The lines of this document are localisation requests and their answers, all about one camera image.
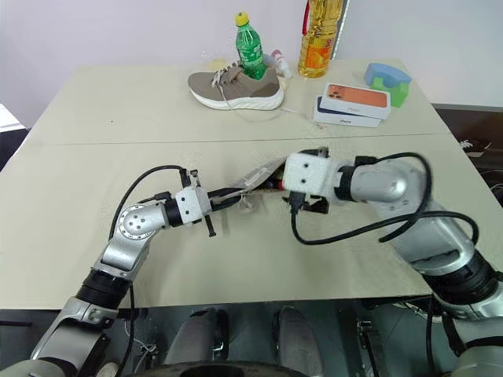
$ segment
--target shoe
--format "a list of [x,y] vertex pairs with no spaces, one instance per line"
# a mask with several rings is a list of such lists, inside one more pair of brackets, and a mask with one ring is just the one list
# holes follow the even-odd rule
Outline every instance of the shoe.
[[466,139],[459,142],[459,146],[468,157],[480,157],[490,145],[491,142],[485,139]]
[[118,370],[119,365],[116,363],[107,363],[101,367],[96,377],[115,377]]
[[189,88],[201,104],[217,110],[273,110],[285,96],[274,68],[267,68],[264,76],[255,80],[236,63],[216,73],[191,74]]

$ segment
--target small white bottle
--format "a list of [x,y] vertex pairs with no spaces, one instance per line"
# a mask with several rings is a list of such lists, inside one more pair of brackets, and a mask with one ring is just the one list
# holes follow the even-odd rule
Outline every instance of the small white bottle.
[[283,75],[286,79],[290,79],[292,77],[292,72],[290,71],[290,66],[288,62],[283,57],[283,54],[279,49],[274,50],[271,53],[274,61],[276,62],[276,72],[280,75]]

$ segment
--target green soda bottle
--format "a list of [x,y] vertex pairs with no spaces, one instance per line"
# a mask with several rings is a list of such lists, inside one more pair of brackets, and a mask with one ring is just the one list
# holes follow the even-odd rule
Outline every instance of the green soda bottle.
[[264,54],[260,37],[250,26],[248,14],[240,12],[236,15],[237,37],[236,48],[246,76],[260,80],[267,66],[264,64]]

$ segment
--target blue toy block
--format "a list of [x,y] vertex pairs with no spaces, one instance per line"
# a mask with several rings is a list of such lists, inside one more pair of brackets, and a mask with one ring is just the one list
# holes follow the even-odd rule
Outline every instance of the blue toy block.
[[376,77],[383,78],[384,86],[387,88],[393,88],[400,82],[408,84],[412,81],[410,76],[404,71],[400,71],[398,68],[392,67],[391,65],[370,63],[365,72],[365,82],[368,86],[371,86]]

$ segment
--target phone box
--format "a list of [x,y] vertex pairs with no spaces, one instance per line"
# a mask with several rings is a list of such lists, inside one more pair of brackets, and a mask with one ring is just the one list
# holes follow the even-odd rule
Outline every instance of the phone box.
[[342,124],[344,126],[377,127],[378,118],[369,118],[363,115],[336,112],[321,107],[321,96],[316,97],[313,107],[313,120],[320,123]]
[[386,119],[391,112],[390,94],[327,82],[321,96],[321,107],[335,112]]

